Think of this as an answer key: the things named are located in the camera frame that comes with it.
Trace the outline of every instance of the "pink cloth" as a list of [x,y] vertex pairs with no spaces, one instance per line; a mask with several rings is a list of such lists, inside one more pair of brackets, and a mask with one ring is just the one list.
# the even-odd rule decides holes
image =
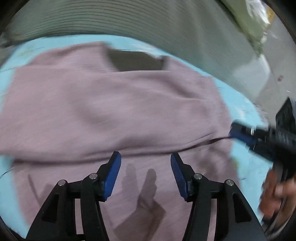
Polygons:
[[[13,172],[28,224],[57,181],[83,179],[117,150],[122,166],[101,204],[110,240],[180,241],[191,203],[180,197],[169,153],[227,136],[231,121],[210,77],[171,57],[163,70],[119,72],[95,42],[45,52],[17,69],[0,124],[0,153],[18,159]],[[230,151],[222,140],[180,156],[210,180],[237,181]]]

